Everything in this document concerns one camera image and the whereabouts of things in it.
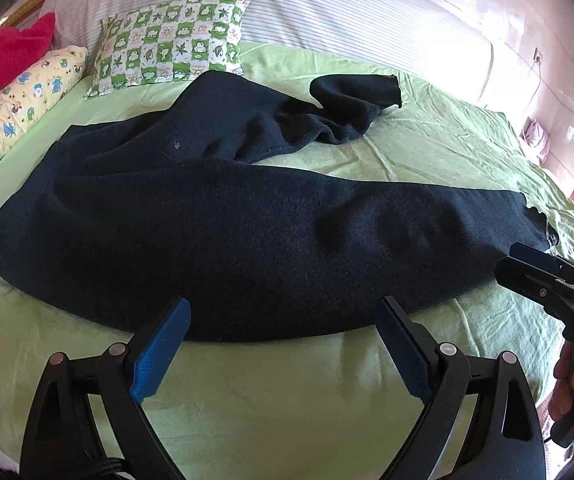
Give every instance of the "metal screw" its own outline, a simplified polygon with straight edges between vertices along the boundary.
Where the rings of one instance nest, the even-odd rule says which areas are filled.
[[[440,351],[445,355],[451,356],[456,355],[458,349],[451,343],[443,343],[442,345],[440,345]]]
[[[510,365],[515,365],[518,358],[513,352],[502,352],[502,360]]]
[[[56,352],[55,354],[52,354],[49,356],[49,364],[50,365],[59,365],[62,363],[62,361],[65,359],[65,355],[63,355],[61,352]]]
[[[116,357],[119,355],[123,355],[126,349],[127,347],[125,346],[125,343],[114,343],[112,346],[109,347],[108,352],[110,355]]]

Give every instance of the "pink bag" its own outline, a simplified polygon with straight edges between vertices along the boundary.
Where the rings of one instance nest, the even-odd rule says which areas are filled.
[[[549,154],[549,134],[536,121],[531,121],[527,131],[521,133],[520,137],[525,141],[526,148],[532,155],[529,158],[537,158],[542,165]]]

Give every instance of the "red towel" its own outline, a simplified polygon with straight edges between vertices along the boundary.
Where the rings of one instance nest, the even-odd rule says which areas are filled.
[[[0,28],[0,91],[45,55],[55,24],[56,15],[49,12],[24,30]]]

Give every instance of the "yellow patterned pillow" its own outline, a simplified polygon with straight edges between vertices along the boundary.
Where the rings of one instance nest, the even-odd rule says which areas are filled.
[[[0,91],[0,160],[81,78],[88,51],[52,50]]]

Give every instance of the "striped fabric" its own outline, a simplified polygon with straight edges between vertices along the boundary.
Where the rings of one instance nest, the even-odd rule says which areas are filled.
[[[41,14],[56,12],[55,48],[86,46],[93,61],[101,18],[161,1],[46,0]],[[469,102],[478,102],[492,62],[488,40],[429,0],[252,0],[243,39],[399,68]]]

